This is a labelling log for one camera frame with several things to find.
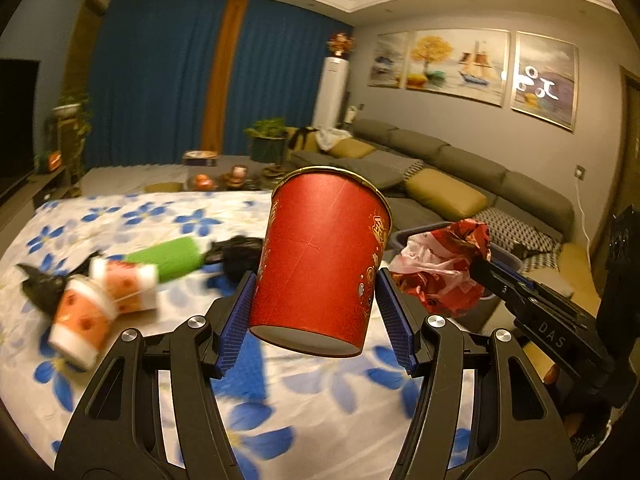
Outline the orange fruit paper cup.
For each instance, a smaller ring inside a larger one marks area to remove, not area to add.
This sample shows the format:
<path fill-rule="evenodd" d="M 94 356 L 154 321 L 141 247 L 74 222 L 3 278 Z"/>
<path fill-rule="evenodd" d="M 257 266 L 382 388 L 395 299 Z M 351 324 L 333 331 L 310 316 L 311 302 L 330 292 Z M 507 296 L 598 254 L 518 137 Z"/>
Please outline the orange fruit paper cup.
<path fill-rule="evenodd" d="M 72 276 L 65 286 L 48 343 L 66 361 L 82 370 L 96 365 L 118 311 L 95 281 Z"/>

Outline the green foam net sleeve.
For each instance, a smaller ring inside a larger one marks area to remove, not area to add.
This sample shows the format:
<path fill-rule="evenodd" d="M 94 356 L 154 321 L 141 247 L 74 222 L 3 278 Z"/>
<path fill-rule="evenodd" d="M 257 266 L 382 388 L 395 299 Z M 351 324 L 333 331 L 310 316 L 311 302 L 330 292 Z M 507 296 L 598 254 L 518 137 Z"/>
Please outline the green foam net sleeve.
<path fill-rule="evenodd" d="M 124 260 L 134 264 L 156 266 L 160 284 L 183 278 L 197 271 L 204 262 L 198 244 L 190 236 L 175 238 L 132 252 L 126 255 Z"/>

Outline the red printed plastic bag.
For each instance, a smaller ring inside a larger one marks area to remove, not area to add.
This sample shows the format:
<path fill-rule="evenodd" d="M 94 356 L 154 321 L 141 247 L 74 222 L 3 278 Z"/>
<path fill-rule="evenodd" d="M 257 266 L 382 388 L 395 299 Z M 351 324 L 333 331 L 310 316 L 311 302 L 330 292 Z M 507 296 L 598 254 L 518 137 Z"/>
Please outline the red printed plastic bag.
<path fill-rule="evenodd" d="M 458 318 L 473 310 L 484 292 L 470 275 L 476 258 L 491 259 L 489 230 L 467 218 L 410 235 L 388 270 L 400 291 L 418 298 L 428 313 Z"/>

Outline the red paper cup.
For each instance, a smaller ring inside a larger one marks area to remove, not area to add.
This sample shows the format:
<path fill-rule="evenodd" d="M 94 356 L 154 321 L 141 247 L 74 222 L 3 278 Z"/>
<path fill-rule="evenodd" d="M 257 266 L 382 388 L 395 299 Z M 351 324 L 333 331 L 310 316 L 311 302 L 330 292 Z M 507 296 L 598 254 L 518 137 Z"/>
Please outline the red paper cup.
<path fill-rule="evenodd" d="M 329 166 L 273 190 L 248 329 L 291 351 L 351 358 L 366 340 L 393 219 L 369 181 Z"/>

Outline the black crumpled bag left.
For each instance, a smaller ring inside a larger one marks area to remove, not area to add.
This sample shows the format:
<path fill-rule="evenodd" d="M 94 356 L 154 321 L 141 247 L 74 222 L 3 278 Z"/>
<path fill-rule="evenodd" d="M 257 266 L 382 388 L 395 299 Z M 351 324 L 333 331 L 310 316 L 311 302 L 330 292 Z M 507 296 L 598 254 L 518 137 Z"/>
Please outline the black crumpled bag left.
<path fill-rule="evenodd" d="M 30 264 L 17 263 L 16 266 L 26 275 L 21 284 L 22 292 L 36 309 L 48 318 L 54 318 L 68 280 L 74 275 L 88 276 L 91 260 L 100 255 L 102 252 L 92 252 L 70 272 L 49 273 Z"/>

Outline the yellow cushion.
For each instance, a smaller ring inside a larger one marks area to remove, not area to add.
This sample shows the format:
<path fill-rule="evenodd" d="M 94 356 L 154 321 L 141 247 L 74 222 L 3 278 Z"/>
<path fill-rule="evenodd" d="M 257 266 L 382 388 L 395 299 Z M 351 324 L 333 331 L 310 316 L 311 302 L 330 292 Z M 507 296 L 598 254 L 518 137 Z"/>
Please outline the yellow cushion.
<path fill-rule="evenodd" d="M 409 178 L 405 188 L 411 198 L 449 221 L 473 217 L 489 203 L 485 194 L 432 168 Z"/>
<path fill-rule="evenodd" d="M 363 158 L 375 151 L 375 147 L 356 138 L 337 142 L 328 153 L 335 158 Z"/>

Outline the tv cabinet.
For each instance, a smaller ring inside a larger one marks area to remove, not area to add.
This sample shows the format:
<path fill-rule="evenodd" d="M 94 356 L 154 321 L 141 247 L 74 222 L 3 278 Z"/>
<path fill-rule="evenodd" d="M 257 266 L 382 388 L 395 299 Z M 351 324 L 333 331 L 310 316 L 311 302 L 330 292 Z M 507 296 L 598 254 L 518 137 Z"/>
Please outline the tv cabinet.
<path fill-rule="evenodd" d="M 1 250 L 11 244 L 35 211 L 49 200 L 59 200 L 72 189 L 70 172 L 61 166 L 50 174 L 32 174 L 13 194 L 1 199 Z"/>

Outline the far patterned cushion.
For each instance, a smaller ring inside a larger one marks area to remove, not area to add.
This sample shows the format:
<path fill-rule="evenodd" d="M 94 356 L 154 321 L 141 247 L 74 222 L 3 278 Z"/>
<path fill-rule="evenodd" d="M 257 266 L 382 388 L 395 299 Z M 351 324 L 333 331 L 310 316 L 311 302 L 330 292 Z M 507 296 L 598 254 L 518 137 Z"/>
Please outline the far patterned cushion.
<path fill-rule="evenodd" d="M 399 172 L 404 182 L 426 168 L 426 163 L 422 159 L 379 150 L 371 152 L 364 159 Z"/>

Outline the grey flat cushion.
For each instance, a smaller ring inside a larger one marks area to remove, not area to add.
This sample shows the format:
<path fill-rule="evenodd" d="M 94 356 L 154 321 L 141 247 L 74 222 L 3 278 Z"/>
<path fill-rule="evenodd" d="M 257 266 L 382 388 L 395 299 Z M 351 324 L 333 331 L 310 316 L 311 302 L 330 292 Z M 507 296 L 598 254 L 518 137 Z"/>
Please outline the grey flat cushion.
<path fill-rule="evenodd" d="M 340 158 L 335 163 L 337 167 L 363 177 L 380 191 L 394 188 L 402 182 L 402 173 L 400 171 L 378 162 L 369 162 L 359 158 Z"/>

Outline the orange glowing device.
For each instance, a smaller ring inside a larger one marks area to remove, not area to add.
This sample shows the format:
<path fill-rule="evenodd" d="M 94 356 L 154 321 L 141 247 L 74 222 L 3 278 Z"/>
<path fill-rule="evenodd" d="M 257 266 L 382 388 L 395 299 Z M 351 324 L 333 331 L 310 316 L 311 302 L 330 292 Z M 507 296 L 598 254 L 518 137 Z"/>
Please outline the orange glowing device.
<path fill-rule="evenodd" d="M 60 151 L 47 152 L 41 157 L 42 171 L 50 174 L 62 166 L 62 154 Z"/>

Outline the box on coffee table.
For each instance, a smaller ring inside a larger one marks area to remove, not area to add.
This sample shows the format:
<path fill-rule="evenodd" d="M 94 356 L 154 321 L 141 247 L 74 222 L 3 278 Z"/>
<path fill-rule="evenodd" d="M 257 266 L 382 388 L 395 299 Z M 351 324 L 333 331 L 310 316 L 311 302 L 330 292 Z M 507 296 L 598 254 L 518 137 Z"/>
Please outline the box on coffee table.
<path fill-rule="evenodd" d="M 182 155 L 184 166 L 192 167 L 215 167 L 217 165 L 218 154 L 215 151 L 191 150 Z"/>

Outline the far yellow cushion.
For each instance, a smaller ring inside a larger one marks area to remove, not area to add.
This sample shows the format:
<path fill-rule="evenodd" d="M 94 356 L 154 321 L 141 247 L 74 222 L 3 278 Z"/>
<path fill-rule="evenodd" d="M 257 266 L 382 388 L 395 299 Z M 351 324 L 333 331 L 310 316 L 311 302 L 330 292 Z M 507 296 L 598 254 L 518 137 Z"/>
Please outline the far yellow cushion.
<path fill-rule="evenodd" d="M 363 158 L 375 151 L 375 147 L 356 138 L 337 142 L 328 153 L 335 158 Z"/>

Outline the potted green plant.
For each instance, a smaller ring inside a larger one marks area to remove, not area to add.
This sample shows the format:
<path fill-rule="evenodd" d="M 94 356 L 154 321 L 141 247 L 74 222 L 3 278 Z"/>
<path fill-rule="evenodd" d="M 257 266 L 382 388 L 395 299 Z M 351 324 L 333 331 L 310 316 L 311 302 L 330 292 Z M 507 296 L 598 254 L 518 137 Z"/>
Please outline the potted green plant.
<path fill-rule="evenodd" d="M 282 162 L 285 144 L 288 142 L 285 120 L 273 117 L 256 120 L 244 129 L 250 139 L 250 159 L 254 162 L 279 165 Z"/>

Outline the small left painting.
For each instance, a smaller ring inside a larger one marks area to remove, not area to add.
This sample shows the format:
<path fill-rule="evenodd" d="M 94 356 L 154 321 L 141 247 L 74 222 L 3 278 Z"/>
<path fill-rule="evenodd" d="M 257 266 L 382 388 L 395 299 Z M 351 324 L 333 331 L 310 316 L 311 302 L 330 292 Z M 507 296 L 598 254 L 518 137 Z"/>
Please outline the small left painting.
<path fill-rule="evenodd" d="M 378 35 L 373 51 L 368 86 L 399 89 L 406 64 L 410 32 Z"/>

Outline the orange curtain strip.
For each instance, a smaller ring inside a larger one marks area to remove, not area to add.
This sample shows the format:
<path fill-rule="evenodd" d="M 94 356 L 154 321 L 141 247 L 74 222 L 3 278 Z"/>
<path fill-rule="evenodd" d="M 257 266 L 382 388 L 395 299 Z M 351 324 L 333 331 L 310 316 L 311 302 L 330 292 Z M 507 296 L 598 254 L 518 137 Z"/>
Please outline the orange curtain strip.
<path fill-rule="evenodd" d="M 250 0 L 227 0 L 210 69 L 201 131 L 201 149 L 221 154 L 236 46 Z"/>

